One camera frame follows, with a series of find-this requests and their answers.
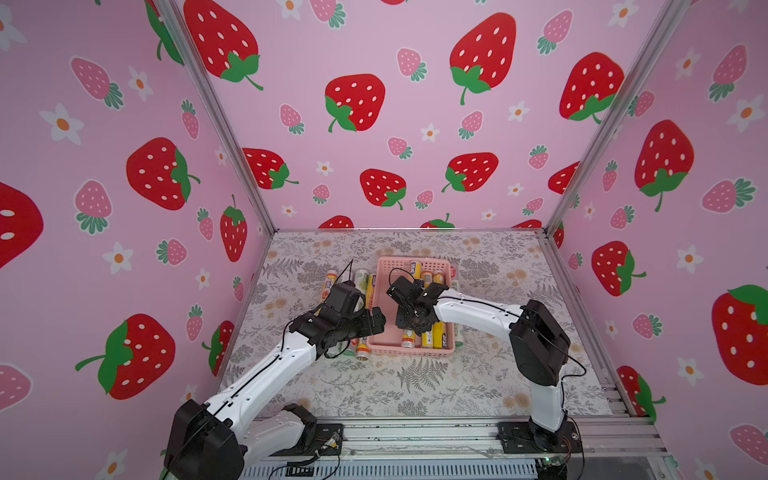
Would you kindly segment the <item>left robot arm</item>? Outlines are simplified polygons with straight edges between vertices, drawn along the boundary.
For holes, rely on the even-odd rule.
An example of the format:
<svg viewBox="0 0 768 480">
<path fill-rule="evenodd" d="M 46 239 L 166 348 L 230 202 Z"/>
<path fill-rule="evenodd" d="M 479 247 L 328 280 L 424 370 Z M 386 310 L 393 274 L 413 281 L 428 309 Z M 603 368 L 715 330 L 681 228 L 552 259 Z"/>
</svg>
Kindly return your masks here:
<svg viewBox="0 0 768 480">
<path fill-rule="evenodd" d="M 185 402 L 174 415 L 164 477 L 237 479 L 276 453 L 311 454 L 317 419 L 307 409 L 289 404 L 267 420 L 257 416 L 331 347 L 384 331 L 384 314 L 360 308 L 362 297 L 351 281 L 335 284 L 324 302 L 290 320 L 277 346 L 232 385 L 203 403 Z"/>
</svg>

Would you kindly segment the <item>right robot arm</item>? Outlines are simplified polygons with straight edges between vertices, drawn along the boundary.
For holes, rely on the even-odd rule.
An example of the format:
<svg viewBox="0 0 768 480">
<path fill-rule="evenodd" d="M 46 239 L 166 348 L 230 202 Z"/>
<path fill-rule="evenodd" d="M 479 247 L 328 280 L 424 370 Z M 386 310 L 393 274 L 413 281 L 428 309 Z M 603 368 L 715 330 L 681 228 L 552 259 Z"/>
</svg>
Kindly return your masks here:
<svg viewBox="0 0 768 480">
<path fill-rule="evenodd" d="M 561 370 L 571 341 L 543 303 L 501 304 L 436 282 L 425 287 L 407 276 L 394 280 L 387 295 L 398 305 L 396 323 L 402 329 L 421 334 L 444 322 L 508 340 L 519 372 L 530 383 L 530 442 L 540 451 L 560 445 L 567 423 Z"/>
</svg>

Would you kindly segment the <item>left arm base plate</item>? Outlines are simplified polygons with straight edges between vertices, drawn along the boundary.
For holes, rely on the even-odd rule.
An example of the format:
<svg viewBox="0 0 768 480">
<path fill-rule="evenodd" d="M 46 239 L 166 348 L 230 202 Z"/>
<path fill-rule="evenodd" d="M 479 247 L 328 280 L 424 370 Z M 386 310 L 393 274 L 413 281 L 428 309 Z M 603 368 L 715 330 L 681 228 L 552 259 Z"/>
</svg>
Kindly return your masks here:
<svg viewBox="0 0 768 480">
<path fill-rule="evenodd" d="M 331 448 L 340 448 L 343 444 L 344 425 L 342 423 L 319 423 L 307 426 L 293 447 L 280 450 L 272 457 L 307 457 L 318 453 L 320 456 L 331 455 Z"/>
</svg>

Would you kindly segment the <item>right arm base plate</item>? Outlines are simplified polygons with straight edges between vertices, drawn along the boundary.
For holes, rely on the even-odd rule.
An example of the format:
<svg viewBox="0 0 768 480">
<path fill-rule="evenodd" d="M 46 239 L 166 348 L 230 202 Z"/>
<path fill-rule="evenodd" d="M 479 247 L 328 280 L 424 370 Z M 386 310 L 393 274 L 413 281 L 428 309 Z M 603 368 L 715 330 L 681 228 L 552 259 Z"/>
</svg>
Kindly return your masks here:
<svg viewBox="0 0 768 480">
<path fill-rule="evenodd" d="M 569 454 L 582 453 L 583 444 L 575 425 L 565 420 L 556 432 L 532 421 L 509 421 L 497 424 L 496 438 L 505 454 Z"/>
</svg>

